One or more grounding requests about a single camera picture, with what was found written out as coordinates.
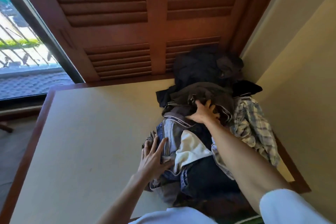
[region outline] glass pane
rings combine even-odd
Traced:
[[[0,0],[0,100],[73,81],[10,0]]]

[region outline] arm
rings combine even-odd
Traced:
[[[150,148],[149,141],[146,141],[141,152],[140,166],[136,174],[132,175],[130,181],[121,192],[121,195],[112,206],[103,214],[97,224],[126,224],[129,222],[137,202],[149,181],[158,178],[173,162],[160,164],[160,156],[167,138],[164,138],[157,151],[156,136]]]
[[[275,167],[219,123],[210,101],[205,106],[199,101],[196,104],[197,112],[187,118],[206,125],[225,165],[257,213],[260,214],[259,202],[264,194],[276,189],[291,189]]]

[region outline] green plant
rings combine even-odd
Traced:
[[[24,48],[32,48],[32,47],[37,47],[41,44],[41,42],[38,39],[32,38],[28,39],[18,39],[16,42],[12,39],[10,40],[4,40],[5,43],[0,41],[0,50],[5,50],[5,49],[20,49],[22,47]]]

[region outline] forearm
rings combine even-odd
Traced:
[[[146,184],[147,180],[140,173],[132,175],[121,195],[99,219],[97,224],[128,223]]]
[[[259,202],[265,193],[279,188],[290,189],[276,168],[229,129],[214,119],[208,119],[204,124],[214,138],[225,165],[256,212],[259,213]]]

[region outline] wooden shutter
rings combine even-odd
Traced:
[[[30,0],[85,81],[172,71],[218,43],[240,54],[270,0]]]

